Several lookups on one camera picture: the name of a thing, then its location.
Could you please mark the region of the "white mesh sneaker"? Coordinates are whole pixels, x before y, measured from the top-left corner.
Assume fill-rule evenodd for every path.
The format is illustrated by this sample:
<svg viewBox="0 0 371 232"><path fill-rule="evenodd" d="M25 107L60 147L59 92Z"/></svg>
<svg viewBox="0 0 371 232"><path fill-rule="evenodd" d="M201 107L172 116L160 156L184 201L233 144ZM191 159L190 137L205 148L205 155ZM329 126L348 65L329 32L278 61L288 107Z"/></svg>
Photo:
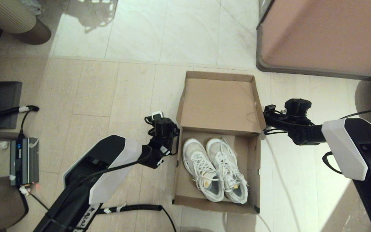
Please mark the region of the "white mesh sneaker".
<svg viewBox="0 0 371 232"><path fill-rule="evenodd" d="M197 139L187 139L183 145L182 158L197 189L211 202L222 201L225 193L223 178L210 161L203 145Z"/></svg>
<svg viewBox="0 0 371 232"><path fill-rule="evenodd" d="M225 138L212 138L206 144L208 157L221 175L225 196L235 204L248 200L248 182L240 172L237 157Z"/></svg>

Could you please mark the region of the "brown cardboard shoe box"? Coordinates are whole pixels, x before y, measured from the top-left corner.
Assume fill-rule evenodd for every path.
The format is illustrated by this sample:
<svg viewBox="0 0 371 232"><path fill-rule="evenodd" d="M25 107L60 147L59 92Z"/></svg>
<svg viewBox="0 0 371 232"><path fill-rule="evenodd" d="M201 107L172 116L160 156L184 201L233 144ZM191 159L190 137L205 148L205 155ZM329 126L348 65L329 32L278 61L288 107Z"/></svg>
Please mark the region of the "brown cardboard shoe box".
<svg viewBox="0 0 371 232"><path fill-rule="evenodd" d="M262 105L253 75L188 71L180 98L179 154L172 203L222 213L259 214L261 199L261 135L265 128ZM248 184L248 200L236 204L224 199L209 201L184 166L182 149L187 139L203 146L224 138Z"/></svg>

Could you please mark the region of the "white handwritten label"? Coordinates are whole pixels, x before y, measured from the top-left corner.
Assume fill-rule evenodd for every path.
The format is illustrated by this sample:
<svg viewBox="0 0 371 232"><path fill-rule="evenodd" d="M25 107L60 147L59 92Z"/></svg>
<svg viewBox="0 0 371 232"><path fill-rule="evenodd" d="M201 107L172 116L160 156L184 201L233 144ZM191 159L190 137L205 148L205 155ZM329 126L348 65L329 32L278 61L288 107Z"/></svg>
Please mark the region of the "white handwritten label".
<svg viewBox="0 0 371 232"><path fill-rule="evenodd" d="M92 220L94 219L94 216L96 215L99 207L100 207L99 204L89 206L86 212L83 214L81 220L76 225L77 229L75 229L75 231L81 232L83 230L86 230L89 227Z"/></svg>

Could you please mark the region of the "clear plastic wrap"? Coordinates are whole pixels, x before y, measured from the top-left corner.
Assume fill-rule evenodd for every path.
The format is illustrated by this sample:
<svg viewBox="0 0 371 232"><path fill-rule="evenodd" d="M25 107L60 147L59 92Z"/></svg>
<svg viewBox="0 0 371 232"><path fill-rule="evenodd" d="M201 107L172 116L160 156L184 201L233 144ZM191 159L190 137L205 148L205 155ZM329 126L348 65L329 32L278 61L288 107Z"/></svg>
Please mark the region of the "clear plastic wrap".
<svg viewBox="0 0 371 232"><path fill-rule="evenodd" d="M370 219L359 197L346 219L342 232L371 232Z"/></svg>

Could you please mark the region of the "grey metal power converter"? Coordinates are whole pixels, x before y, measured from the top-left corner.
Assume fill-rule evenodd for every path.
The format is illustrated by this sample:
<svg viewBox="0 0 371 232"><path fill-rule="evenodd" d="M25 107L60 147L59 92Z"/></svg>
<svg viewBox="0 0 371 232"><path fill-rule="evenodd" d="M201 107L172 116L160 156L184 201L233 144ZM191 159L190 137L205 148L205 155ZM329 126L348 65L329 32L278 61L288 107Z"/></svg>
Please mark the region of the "grey metal power converter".
<svg viewBox="0 0 371 232"><path fill-rule="evenodd" d="M39 182L39 139L10 142L9 179L12 186Z"/></svg>

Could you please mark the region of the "grey crumpled cloth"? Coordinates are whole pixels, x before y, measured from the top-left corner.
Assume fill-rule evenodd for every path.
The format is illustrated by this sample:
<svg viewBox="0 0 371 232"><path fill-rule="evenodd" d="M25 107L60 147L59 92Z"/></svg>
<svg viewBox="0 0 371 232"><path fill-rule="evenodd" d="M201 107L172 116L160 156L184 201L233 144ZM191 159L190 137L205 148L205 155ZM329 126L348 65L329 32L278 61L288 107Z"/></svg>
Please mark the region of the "grey crumpled cloth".
<svg viewBox="0 0 371 232"><path fill-rule="evenodd" d="M34 15L43 13L43 4L40 0L20 0L20 2Z"/></svg>

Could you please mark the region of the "beige ribbed pouf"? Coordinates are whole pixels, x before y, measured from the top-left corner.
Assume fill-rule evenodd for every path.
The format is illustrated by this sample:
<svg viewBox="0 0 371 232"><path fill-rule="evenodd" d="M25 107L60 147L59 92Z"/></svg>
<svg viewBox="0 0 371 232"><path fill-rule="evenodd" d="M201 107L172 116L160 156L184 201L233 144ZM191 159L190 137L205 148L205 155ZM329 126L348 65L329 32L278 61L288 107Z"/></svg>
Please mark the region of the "beige ribbed pouf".
<svg viewBox="0 0 371 232"><path fill-rule="evenodd" d="M22 34L36 25L37 18L20 0L0 0L0 28L11 34Z"/></svg>

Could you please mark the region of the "pink cabinet with dark frame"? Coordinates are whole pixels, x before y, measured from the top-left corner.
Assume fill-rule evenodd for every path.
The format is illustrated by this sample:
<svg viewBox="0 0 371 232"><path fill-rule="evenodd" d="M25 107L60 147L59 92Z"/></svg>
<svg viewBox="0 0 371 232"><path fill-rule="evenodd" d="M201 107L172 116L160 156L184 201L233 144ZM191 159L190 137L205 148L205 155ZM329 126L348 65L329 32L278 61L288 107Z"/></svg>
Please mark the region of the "pink cabinet with dark frame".
<svg viewBox="0 0 371 232"><path fill-rule="evenodd" d="M371 81L371 0L260 0L263 72Z"/></svg>

